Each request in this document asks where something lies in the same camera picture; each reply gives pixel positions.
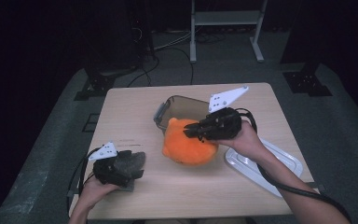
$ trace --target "hand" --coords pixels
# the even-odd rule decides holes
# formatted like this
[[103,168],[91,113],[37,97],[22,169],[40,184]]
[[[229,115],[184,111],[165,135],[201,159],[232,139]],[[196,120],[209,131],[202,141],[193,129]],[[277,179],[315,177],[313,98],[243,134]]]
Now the hand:
[[246,120],[242,121],[241,130],[232,139],[214,140],[213,142],[234,148],[239,154],[259,162],[272,154],[261,143],[257,133]]
[[112,184],[102,184],[94,175],[87,180],[80,198],[77,202],[85,208],[91,209],[109,192],[119,189],[119,186]]

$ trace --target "dark background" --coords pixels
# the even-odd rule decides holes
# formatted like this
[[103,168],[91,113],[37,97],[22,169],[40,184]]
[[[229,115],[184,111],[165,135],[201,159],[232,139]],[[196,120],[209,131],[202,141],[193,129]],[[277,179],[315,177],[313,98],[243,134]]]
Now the dark background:
[[[127,11],[120,18],[127,19],[130,26],[143,27],[143,2],[127,1]],[[260,5],[256,0],[197,2],[198,10],[256,9]],[[65,85],[84,67],[84,56],[111,61],[123,58],[117,46],[110,46],[112,50],[102,58],[93,55],[90,46],[98,50],[108,47],[102,41],[104,26],[96,21],[96,15],[101,14],[85,7],[89,3],[0,0],[0,205]],[[102,0],[92,3],[109,7],[123,4]],[[152,30],[189,29],[189,0],[150,0],[150,6]],[[118,28],[122,35],[131,31],[130,27]],[[263,30],[291,28],[282,63],[316,58],[339,75],[358,104],[358,1],[269,1]],[[134,54],[142,57],[141,51],[128,57]],[[125,61],[115,63],[125,65]]]

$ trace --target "black stand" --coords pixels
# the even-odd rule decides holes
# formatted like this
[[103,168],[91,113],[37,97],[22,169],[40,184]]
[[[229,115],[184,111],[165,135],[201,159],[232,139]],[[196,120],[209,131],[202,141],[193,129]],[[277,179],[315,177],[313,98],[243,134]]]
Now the black stand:
[[307,62],[299,72],[283,73],[293,93],[307,93],[309,96],[331,96],[331,92],[315,76],[319,62]]

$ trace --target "person's left hand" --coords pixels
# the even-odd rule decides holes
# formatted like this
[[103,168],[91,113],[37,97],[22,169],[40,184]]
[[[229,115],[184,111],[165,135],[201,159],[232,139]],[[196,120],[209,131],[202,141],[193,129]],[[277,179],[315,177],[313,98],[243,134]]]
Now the person's left hand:
[[119,189],[120,187],[113,184],[102,184],[94,175],[87,180],[77,204],[91,209],[109,192]]

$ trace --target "wooden table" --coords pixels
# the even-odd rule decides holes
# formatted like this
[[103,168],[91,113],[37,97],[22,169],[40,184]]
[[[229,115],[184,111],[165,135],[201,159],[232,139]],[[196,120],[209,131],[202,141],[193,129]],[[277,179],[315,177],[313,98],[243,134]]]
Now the wooden table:
[[[244,217],[291,214],[286,202],[229,167],[227,147],[220,146],[214,160],[188,167],[161,153],[162,131],[153,117],[172,95],[209,101],[211,93],[243,85],[249,90],[230,107],[244,107],[255,116],[260,137],[298,158],[301,179],[313,182],[282,109],[268,83],[221,84],[112,89],[103,104],[89,149],[113,140],[117,150],[144,151],[145,173],[134,192],[114,191],[89,213],[89,219],[152,219],[177,217]],[[92,169],[89,163],[86,176]],[[76,204],[74,198],[72,209]]]

